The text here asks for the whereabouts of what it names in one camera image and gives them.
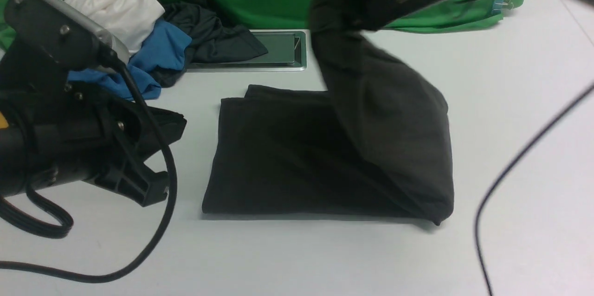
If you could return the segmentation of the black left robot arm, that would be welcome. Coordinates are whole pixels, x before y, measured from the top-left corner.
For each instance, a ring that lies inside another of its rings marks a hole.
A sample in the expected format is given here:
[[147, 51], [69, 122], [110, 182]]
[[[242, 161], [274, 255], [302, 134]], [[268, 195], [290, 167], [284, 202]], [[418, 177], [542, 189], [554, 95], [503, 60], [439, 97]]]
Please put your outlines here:
[[32, 45], [1, 60], [1, 195], [82, 180], [141, 206], [164, 201], [167, 173], [146, 160], [161, 150], [146, 114], [68, 72], [98, 63], [98, 41]]

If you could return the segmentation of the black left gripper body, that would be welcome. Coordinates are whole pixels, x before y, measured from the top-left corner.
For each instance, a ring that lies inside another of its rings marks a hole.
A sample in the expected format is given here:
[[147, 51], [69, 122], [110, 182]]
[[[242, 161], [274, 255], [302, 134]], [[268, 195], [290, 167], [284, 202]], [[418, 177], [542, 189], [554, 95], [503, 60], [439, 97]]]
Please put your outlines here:
[[15, 41], [1, 60], [1, 196], [82, 180], [141, 206], [165, 201], [169, 176], [146, 160], [181, 139], [182, 114], [148, 107], [97, 85], [68, 82], [71, 64], [123, 62], [107, 45], [60, 44], [47, 53]]

